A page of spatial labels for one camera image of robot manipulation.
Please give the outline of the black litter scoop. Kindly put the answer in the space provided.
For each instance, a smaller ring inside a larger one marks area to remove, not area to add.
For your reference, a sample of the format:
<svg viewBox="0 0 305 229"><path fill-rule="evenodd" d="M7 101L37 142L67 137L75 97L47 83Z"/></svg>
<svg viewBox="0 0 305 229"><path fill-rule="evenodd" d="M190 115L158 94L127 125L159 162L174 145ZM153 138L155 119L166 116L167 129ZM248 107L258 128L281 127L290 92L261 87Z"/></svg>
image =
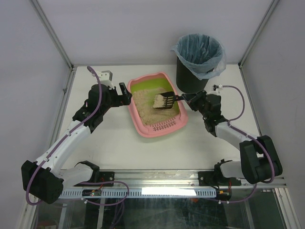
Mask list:
<svg viewBox="0 0 305 229"><path fill-rule="evenodd" d="M183 100L179 95L176 95L175 92L169 91L160 93L164 97L164 105L159 109L171 109L175 102Z"/></svg>

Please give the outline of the heaped litter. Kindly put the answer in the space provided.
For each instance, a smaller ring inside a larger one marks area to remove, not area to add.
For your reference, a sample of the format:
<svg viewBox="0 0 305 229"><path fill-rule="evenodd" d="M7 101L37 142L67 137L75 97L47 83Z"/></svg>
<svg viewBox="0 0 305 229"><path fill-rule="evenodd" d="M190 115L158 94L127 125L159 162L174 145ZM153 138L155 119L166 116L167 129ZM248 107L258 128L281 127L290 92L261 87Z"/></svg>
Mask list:
<svg viewBox="0 0 305 229"><path fill-rule="evenodd" d="M164 105L164 97L161 94L157 94L154 98L152 107L155 109L159 109L162 108L163 105Z"/></svg>

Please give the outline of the pink green litter box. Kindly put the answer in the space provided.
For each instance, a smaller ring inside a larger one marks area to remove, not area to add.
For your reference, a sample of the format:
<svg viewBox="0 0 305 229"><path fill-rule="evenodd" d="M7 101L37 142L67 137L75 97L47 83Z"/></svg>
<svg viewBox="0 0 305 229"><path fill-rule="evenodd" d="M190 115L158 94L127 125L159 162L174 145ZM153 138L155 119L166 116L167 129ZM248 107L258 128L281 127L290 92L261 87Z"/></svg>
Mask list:
<svg viewBox="0 0 305 229"><path fill-rule="evenodd" d="M170 108L162 108L162 93L177 91L163 72L144 75L128 82L132 100L128 107L139 135L152 138L171 134L186 126L187 111L182 101L175 101Z"/></svg>

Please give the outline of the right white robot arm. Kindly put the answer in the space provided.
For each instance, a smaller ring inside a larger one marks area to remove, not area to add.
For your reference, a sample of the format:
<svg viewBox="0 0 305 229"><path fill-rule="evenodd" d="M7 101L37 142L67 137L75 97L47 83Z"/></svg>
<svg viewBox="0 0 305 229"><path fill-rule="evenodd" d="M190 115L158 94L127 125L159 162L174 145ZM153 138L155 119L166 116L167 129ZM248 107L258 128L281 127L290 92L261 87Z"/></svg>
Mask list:
<svg viewBox="0 0 305 229"><path fill-rule="evenodd" d="M196 94L182 94L184 100L195 112L203 116L208 133L220 138L239 150L240 159L221 160L214 166L218 177L241 178L250 184L271 183L282 175L283 167L271 137L252 136L232 125L222 115L221 96L201 91Z"/></svg>

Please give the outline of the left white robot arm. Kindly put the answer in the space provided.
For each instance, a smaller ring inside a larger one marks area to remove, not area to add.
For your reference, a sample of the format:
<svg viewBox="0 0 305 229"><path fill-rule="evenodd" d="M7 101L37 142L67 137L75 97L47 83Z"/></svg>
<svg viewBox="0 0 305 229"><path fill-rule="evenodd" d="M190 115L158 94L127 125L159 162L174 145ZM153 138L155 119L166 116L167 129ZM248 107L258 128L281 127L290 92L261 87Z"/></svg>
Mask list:
<svg viewBox="0 0 305 229"><path fill-rule="evenodd" d="M41 201L52 204L62 194L63 190L82 183L90 185L100 181L99 166L81 161L71 169L62 171L62 166L70 157L77 145L89 137L103 116L112 107L120 107L131 103L132 94L124 83L119 87L119 95L115 87L95 84L88 93L83 106L75 113L64 134L34 162L25 161L21 166L23 189L26 192L28 204L29 195Z"/></svg>

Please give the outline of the beige cat litter pellets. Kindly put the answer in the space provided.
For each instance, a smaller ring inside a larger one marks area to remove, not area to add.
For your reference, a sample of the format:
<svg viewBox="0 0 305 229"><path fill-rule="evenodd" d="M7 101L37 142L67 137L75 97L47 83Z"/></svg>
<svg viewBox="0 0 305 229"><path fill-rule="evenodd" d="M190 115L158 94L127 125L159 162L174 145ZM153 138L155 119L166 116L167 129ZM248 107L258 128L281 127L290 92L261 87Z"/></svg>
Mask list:
<svg viewBox="0 0 305 229"><path fill-rule="evenodd" d="M156 94L167 92L164 88L138 90L132 94L137 112L143 125L152 125L167 121L179 114L178 108L154 109L153 102Z"/></svg>

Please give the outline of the black trash bin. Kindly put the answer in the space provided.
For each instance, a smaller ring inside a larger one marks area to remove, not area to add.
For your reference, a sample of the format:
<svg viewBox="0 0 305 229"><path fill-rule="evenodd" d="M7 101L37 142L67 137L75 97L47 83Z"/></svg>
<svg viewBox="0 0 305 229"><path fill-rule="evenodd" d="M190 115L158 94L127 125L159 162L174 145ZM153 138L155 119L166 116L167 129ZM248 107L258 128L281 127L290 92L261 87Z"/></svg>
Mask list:
<svg viewBox="0 0 305 229"><path fill-rule="evenodd" d="M202 91L208 80L199 80L193 73L186 68L179 58L176 59L176 85L184 93L197 93Z"/></svg>

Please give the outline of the blue plastic bin liner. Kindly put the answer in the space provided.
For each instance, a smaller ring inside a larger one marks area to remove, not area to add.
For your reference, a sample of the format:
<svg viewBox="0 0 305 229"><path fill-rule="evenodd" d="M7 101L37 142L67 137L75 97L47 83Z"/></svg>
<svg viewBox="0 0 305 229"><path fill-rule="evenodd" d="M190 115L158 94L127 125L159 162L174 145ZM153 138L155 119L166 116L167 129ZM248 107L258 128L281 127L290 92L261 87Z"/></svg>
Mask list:
<svg viewBox="0 0 305 229"><path fill-rule="evenodd" d="M199 80L217 77L226 69L225 49L212 36L199 33L182 36L171 51Z"/></svg>

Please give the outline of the aluminium mounting rail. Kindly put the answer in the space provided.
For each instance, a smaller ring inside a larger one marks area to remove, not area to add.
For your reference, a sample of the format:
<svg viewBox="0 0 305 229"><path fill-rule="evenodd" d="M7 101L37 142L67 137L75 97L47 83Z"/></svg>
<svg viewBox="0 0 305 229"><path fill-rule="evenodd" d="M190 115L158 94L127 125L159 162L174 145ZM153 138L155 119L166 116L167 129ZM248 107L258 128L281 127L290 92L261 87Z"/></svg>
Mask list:
<svg viewBox="0 0 305 229"><path fill-rule="evenodd" d="M110 180L121 181L131 188L141 187L179 187L179 188L200 188L200 182L204 178L199 177L199 172L212 173L212 169L166 169L166 170L148 170L148 169L100 169L101 173L114 172ZM240 186L233 186L233 189L252 189L254 185L245 179L241 179ZM272 183L258 183L257 188L287 188L283 176L276 177Z"/></svg>

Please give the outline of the left aluminium frame post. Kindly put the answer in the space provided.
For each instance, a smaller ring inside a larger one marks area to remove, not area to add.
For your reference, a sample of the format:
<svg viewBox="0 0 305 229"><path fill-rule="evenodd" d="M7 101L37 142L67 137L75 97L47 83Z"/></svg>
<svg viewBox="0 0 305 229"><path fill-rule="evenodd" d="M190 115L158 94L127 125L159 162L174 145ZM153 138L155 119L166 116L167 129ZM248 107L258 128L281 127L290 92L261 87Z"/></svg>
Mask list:
<svg viewBox="0 0 305 229"><path fill-rule="evenodd" d="M55 30L53 29L49 19L47 18L47 15L45 14L41 4L38 0L29 0L31 3L33 9L35 10L36 14L38 15L40 21L42 22L46 32L48 33L49 37L51 38L53 44L55 45L55 48L58 50L60 56L64 60L65 64L68 66L70 70L73 69L73 64L68 57L62 43L59 40L59 37L57 36Z"/></svg>

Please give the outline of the aluminium frame post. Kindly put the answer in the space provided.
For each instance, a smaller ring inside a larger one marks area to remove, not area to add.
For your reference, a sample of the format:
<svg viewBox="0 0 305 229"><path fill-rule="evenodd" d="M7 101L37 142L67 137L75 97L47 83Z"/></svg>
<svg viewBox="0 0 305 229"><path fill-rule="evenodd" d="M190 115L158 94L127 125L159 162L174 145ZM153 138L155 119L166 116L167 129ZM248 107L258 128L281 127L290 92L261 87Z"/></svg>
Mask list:
<svg viewBox="0 0 305 229"><path fill-rule="evenodd" d="M60 56L64 60L65 64L68 66L70 70L73 69L73 64L68 57L62 43L59 40L59 37L57 36L55 30L53 29L49 19L47 18L47 15L45 14L41 4L38 0L29 0L31 3L33 9L35 10L36 14L38 15L40 21L42 22L46 32L48 33L49 37L51 38L53 44L55 45L55 48L58 50Z"/></svg>
<svg viewBox="0 0 305 229"><path fill-rule="evenodd" d="M249 44L248 44L244 54L242 55L242 57L241 57L241 59L240 59L240 61L238 63L238 66L242 66L245 63L248 55L252 51L252 49L253 49L255 43L257 42L260 34L262 33L263 29L265 28L265 26L269 22L271 16L273 15L273 13L274 13L274 11L277 8L279 3L280 3L280 0L272 0L271 1L271 3L268 6L266 12L264 13L263 18L261 19L261 21L259 23L257 29L255 30L254 35L251 38L251 40L250 40L250 42L249 42Z"/></svg>

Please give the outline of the right aluminium frame post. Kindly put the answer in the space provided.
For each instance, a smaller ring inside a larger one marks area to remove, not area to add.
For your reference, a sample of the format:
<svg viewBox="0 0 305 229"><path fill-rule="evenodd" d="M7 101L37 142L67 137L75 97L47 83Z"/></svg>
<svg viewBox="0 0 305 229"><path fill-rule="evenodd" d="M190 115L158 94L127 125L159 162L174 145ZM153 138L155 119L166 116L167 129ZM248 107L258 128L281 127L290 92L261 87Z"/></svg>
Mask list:
<svg viewBox="0 0 305 229"><path fill-rule="evenodd" d="M240 61L238 63L238 66L242 66L245 63L248 55L252 51L252 49L253 49L255 43L257 42L260 34L262 33L263 29L265 28L265 26L269 22L271 16L273 15L273 13L274 13L274 11L277 8L279 3L280 3L280 0L272 0L271 1L271 3L268 6L266 12L264 13L263 18L261 19L261 21L259 23L257 29L255 30L254 35L251 38L251 40L250 40L250 42L249 42L249 44L248 44L244 54L242 55L242 57L241 57L241 59L240 59Z"/></svg>

